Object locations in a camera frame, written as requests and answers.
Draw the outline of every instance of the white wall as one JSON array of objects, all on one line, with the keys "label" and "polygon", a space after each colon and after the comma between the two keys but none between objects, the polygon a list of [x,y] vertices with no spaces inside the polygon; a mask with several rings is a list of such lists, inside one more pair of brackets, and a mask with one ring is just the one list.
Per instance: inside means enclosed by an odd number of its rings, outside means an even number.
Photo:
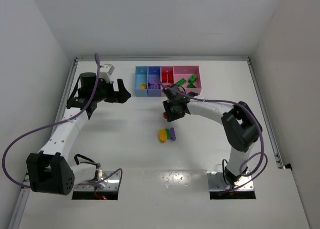
[{"label": "white wall", "polygon": [[248,56],[280,0],[34,0],[68,55]]},{"label": "white wall", "polygon": [[320,0],[283,0],[253,57],[280,150],[320,228]]},{"label": "white wall", "polygon": [[[55,120],[70,70],[62,48],[33,0],[0,0],[0,154],[18,136]],[[8,170],[23,181],[26,159],[50,130],[18,143]],[[19,186],[0,170],[0,229],[9,226]]]}]

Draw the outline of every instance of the cable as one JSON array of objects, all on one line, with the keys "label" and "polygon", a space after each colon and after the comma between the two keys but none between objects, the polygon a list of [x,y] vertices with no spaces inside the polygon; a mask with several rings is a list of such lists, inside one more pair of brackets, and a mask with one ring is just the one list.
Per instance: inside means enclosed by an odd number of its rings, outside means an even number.
[{"label": "cable", "polygon": [[61,125],[61,124],[64,124],[64,123],[67,123],[69,121],[72,121],[74,119],[76,119],[77,117],[79,117],[82,113],[84,113],[88,107],[90,106],[90,104],[92,103],[93,99],[94,99],[94,96],[96,94],[96,91],[97,91],[97,87],[98,87],[98,83],[99,83],[99,77],[100,77],[100,56],[98,53],[95,53],[94,54],[94,58],[95,58],[95,62],[96,62],[96,65],[97,65],[97,73],[96,73],[96,80],[95,80],[95,84],[94,84],[94,87],[93,87],[93,91],[92,91],[92,94],[91,94],[91,97],[88,101],[88,103],[85,105],[85,107],[76,115],[72,116],[71,118],[69,119],[66,119],[66,120],[62,120],[62,121],[59,121],[59,122],[56,122],[56,123],[53,123],[53,124],[50,124],[50,125],[45,125],[45,126],[42,126],[42,127],[39,127],[38,129],[35,129],[35,130],[32,130],[32,131],[29,131],[23,135],[21,135],[20,137],[18,137],[17,139],[15,139],[7,148],[6,150],[4,151],[3,153],[3,157],[2,157],[2,169],[3,169],[3,172],[4,174],[6,175],[6,177],[11,181],[13,182],[14,184],[20,186],[20,187],[23,187],[23,188],[31,188],[31,186],[29,185],[25,185],[25,184],[22,184],[18,181],[16,181],[12,176],[9,175],[8,173],[8,170],[7,170],[7,167],[6,167],[6,158],[7,158],[7,155],[8,155],[8,152],[9,150],[14,146],[14,144],[16,144],[18,141],[20,141],[21,139],[33,134],[33,133],[37,133],[39,131],[42,131],[44,129],[47,129],[47,128],[52,128],[52,127],[55,127],[55,126],[58,126],[58,125]]},{"label": "cable", "polygon": [[187,95],[186,89],[182,85],[177,85],[177,84],[174,84],[174,85],[177,86],[177,87],[182,88],[183,91],[184,91],[184,94]]},{"label": "cable", "polygon": [[228,161],[226,159],[222,160],[222,174],[223,174],[223,180],[225,182],[225,184],[227,184],[228,186],[232,186],[229,182],[227,182],[226,180],[226,173],[225,173],[225,162],[228,165]]},{"label": "cable", "polygon": [[117,172],[121,172],[121,176],[120,176],[120,180],[119,180],[119,186],[118,186],[118,191],[120,190],[120,186],[121,186],[121,182],[122,182],[122,177],[124,174],[124,171],[122,170],[122,168],[119,168],[118,170],[116,170],[115,172],[111,173],[109,176],[107,176],[106,178],[96,181],[96,182],[90,182],[90,183],[81,183],[79,184],[79,186],[96,186],[100,183],[103,183],[104,181],[108,180],[109,178],[111,178],[112,176],[114,176]]},{"label": "cable", "polygon": [[89,157],[86,157],[86,156],[81,155],[81,154],[77,154],[77,155],[74,156],[74,160],[75,160],[75,163],[76,163],[77,166],[80,165],[80,162],[79,162],[78,158],[84,159],[84,160],[86,160],[88,162],[91,162],[91,163],[96,163],[94,160],[90,159]]},{"label": "cable", "polygon": [[[256,156],[258,156],[258,155],[260,155],[260,154],[261,154],[260,152],[254,154],[253,156],[250,157],[250,160],[252,160],[254,157],[256,157]],[[239,185],[239,186],[234,187],[234,188],[231,188],[231,189],[229,189],[229,190],[224,190],[224,191],[222,191],[220,194],[232,193],[232,192],[234,192],[234,191],[237,191],[238,189],[243,188],[243,187],[246,186],[247,184],[253,182],[255,179],[257,179],[258,177],[260,177],[260,175],[265,171],[265,169],[267,168],[268,163],[269,163],[269,159],[268,159],[267,155],[266,155],[266,154],[263,154],[263,157],[265,157],[265,165],[264,165],[264,167],[262,168],[262,170],[261,170],[255,177],[251,178],[251,180],[249,180],[249,181],[246,182],[245,184]]]},{"label": "cable", "polygon": [[94,189],[94,196],[99,200],[101,200],[100,196],[97,194],[97,189],[98,189],[97,187]]},{"label": "cable", "polygon": [[224,104],[232,104],[232,105],[235,105],[237,107],[240,107],[249,117],[250,121],[255,125],[255,127],[257,128],[258,130],[258,134],[259,134],[259,137],[260,137],[260,142],[261,142],[261,152],[258,153],[258,155],[260,155],[260,159],[259,159],[259,162],[257,164],[257,166],[250,172],[250,173],[247,173],[247,174],[244,174],[243,173],[243,167],[252,160],[252,157],[249,158],[248,160],[244,161],[242,163],[242,165],[240,166],[240,174],[244,177],[250,177],[250,176],[253,176],[258,170],[259,168],[261,167],[262,163],[263,163],[263,160],[264,160],[264,155],[265,155],[265,142],[264,142],[264,137],[262,135],[262,131],[260,129],[260,126],[259,126],[259,123],[258,121],[255,119],[255,117],[252,115],[252,113],[247,109],[245,108],[243,105],[237,103],[237,102],[234,102],[234,101],[229,101],[229,100],[203,100],[203,99],[199,99],[199,98],[194,98],[192,96],[188,96],[188,95],[185,95],[183,93],[180,93],[178,91],[175,91],[175,90],[172,90],[170,87],[167,87],[166,85],[164,85],[158,78],[155,78],[154,79],[158,84],[160,84],[164,89],[167,89],[167,90],[171,90],[171,91],[174,91],[178,94],[181,94],[191,100],[195,100],[195,101],[198,101],[198,102],[207,102],[207,103],[224,103]]}]

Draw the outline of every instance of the blue bin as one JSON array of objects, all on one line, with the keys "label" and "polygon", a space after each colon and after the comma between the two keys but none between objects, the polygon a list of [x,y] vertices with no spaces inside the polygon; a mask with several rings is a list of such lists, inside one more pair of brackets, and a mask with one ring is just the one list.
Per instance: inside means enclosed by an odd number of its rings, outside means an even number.
[{"label": "blue bin", "polygon": [[[140,89],[142,84],[146,84],[147,89]],[[148,96],[148,67],[147,66],[137,66],[135,68],[134,92],[136,97]]]}]

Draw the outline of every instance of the green block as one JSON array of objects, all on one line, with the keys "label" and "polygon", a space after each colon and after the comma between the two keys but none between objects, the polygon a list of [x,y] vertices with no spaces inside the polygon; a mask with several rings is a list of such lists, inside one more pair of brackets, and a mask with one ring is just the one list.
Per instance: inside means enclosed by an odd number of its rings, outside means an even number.
[{"label": "green block", "polygon": [[168,136],[168,140],[171,140],[171,131],[169,129],[165,129],[166,135]]},{"label": "green block", "polygon": [[195,82],[196,82],[196,80],[195,80],[193,77],[190,77],[190,78],[189,78],[189,83],[193,84],[193,83],[195,83]]},{"label": "green block", "polygon": [[188,85],[188,88],[196,89],[197,87],[196,87],[195,85],[193,85],[193,84],[190,83],[190,84]]},{"label": "green block", "polygon": [[182,86],[182,85],[184,85],[184,84],[186,84],[187,83],[187,80],[186,79],[181,79],[180,81],[178,81],[177,83],[176,83],[176,85],[178,85],[178,86]]}]

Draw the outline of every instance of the white table surface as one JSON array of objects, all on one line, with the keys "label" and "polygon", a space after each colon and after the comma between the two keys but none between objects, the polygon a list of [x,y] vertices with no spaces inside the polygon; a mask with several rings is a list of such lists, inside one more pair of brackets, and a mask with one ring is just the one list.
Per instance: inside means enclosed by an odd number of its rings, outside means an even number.
[{"label": "white table surface", "polygon": [[[20,229],[309,228],[292,172],[277,167],[246,61],[108,63],[115,66],[113,79],[123,79],[133,97],[125,104],[98,105],[80,132],[69,163],[74,165],[74,155],[82,154],[106,171],[123,168],[118,201],[77,201],[71,195],[32,192]],[[186,65],[200,66],[202,97],[244,101],[260,121],[269,165],[254,181],[256,200],[210,200],[206,172],[220,171],[231,150],[221,125],[190,115],[167,123],[164,97],[134,97],[135,66]],[[79,62],[72,88],[81,73],[96,70],[95,62]],[[175,128],[177,141],[161,144],[158,131],[170,127]],[[258,142],[252,153],[260,150]]]}]

